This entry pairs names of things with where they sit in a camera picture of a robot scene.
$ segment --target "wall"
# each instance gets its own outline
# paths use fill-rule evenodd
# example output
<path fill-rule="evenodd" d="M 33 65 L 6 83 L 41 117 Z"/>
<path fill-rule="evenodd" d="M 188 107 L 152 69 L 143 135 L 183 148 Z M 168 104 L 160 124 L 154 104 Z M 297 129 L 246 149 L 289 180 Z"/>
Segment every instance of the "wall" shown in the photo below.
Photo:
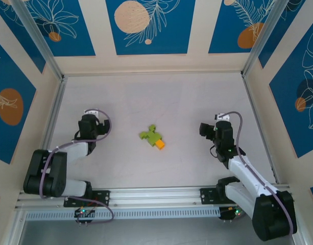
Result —
<path fill-rule="evenodd" d="M 257 61 L 247 75 L 280 179 L 291 186 L 296 209 L 304 220 L 299 229 L 309 231 L 308 244 L 313 244 L 313 197 L 309 190 L 313 187 L 313 111 L 308 113 L 313 97 L 306 96 L 305 103 L 300 103 L 305 94 L 299 90 L 306 77 L 304 87 L 313 91 L 313 77 L 304 73 L 313 70 L 313 63 L 305 60 L 308 54 L 304 56 L 305 51 L 313 56 L 313 41 L 309 42 L 311 33 L 307 32 L 312 24 L 313 0 L 306 0 L 264 68 Z"/>
<path fill-rule="evenodd" d="M 19 191 L 22 189 L 23 180 L 30 163 L 32 152 L 37 149 L 43 139 L 45 126 L 49 117 L 52 102 L 54 100 L 56 89 L 58 87 L 58 80 L 52 74 L 50 68 L 45 68 L 40 71 L 37 65 L 32 61 L 25 49 L 20 45 L 17 38 L 10 31 L 6 23 L 0 16 L 0 45 L 1 50 L 5 50 L 9 59 L 9 63 L 3 66 L 3 57 L 0 58 L 0 87 L 4 86 L 4 81 L 7 77 L 14 77 L 14 81 L 5 81 L 8 87 L 18 87 L 23 100 L 23 115 L 20 115 L 20 123 L 12 126 L 12 120 L 16 118 L 17 114 L 11 114 L 11 117 L 4 117 L 2 113 L 7 108 L 14 108 L 8 105 L 0 106 L 0 144 L 7 144 L 8 140 L 14 137 L 13 130 L 19 125 L 17 133 L 19 138 L 16 138 L 16 148 L 12 152 L 11 157 L 4 158 L 0 156 L 0 242 L 4 234 L 6 225 L 12 210 L 14 210 L 15 203 Z M 27 103 L 27 97 L 33 95 Z M 8 145 L 3 147 L 2 151 L 9 149 Z"/>
<path fill-rule="evenodd" d="M 274 2 L 42 0 L 39 5 L 29 0 L 24 4 L 62 71 L 91 74 L 241 70 Z"/>

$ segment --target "orange circle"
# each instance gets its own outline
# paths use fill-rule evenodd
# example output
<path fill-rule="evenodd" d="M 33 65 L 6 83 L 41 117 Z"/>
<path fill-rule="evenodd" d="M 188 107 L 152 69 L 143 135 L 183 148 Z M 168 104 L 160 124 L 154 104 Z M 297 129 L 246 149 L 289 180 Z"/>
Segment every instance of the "orange circle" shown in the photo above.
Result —
<path fill-rule="evenodd" d="M 302 97 L 296 99 L 295 107 L 296 107 L 297 111 L 299 111 L 299 112 L 304 111 L 306 108 L 306 100 Z"/>
<path fill-rule="evenodd" d="M 61 41 L 61 36 L 59 33 L 56 32 L 50 32 L 49 33 L 49 38 L 50 40 L 52 40 L 53 42 L 59 42 Z"/>
<path fill-rule="evenodd" d="M 18 125 L 23 114 L 23 101 L 20 93 L 13 88 L 3 89 L 0 93 L 0 104 L 2 104 L 0 105 L 1 119 L 10 126 Z"/>
<path fill-rule="evenodd" d="M 238 37 L 238 46 L 240 48 L 252 48 L 263 26 L 264 23 L 256 23 L 244 29 Z"/>

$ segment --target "green lego figure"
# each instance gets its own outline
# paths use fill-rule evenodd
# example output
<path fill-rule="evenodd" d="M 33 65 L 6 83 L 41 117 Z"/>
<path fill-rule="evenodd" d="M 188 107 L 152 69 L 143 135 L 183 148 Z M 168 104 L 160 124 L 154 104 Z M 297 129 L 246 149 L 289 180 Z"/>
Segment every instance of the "green lego figure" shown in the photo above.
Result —
<path fill-rule="evenodd" d="M 162 141 L 162 136 L 159 133 L 155 133 L 156 126 L 150 125 L 148 132 L 141 132 L 139 137 L 141 139 L 147 139 L 148 143 L 151 146 L 157 146 L 160 150 L 165 147 L 164 142 Z"/>

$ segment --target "beige circle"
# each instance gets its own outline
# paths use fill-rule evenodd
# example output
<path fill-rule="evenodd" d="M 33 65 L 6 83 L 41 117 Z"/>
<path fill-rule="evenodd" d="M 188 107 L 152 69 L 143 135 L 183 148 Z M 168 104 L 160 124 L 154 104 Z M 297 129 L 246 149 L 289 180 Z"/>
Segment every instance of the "beige circle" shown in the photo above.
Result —
<path fill-rule="evenodd" d="M 11 5 L 9 0 L 1 0 L 3 3 L 7 4 L 7 5 Z"/>
<path fill-rule="evenodd" d="M 121 31 L 137 33 L 148 26 L 150 16 L 142 4 L 136 1 L 125 1 L 116 9 L 114 20 Z"/>
<path fill-rule="evenodd" d="M 235 0 L 224 0 L 224 4 L 229 6 L 229 5 L 232 5 L 234 3 Z"/>

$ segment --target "orange block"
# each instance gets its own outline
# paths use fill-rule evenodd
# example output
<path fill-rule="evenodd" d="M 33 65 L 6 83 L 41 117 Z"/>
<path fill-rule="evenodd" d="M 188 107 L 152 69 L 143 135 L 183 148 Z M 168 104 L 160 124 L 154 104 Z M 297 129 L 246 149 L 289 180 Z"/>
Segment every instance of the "orange block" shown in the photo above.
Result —
<path fill-rule="evenodd" d="M 160 150 L 165 147 L 164 142 L 163 142 L 162 140 L 160 140 L 160 139 L 155 142 L 155 145 L 156 145 Z"/>

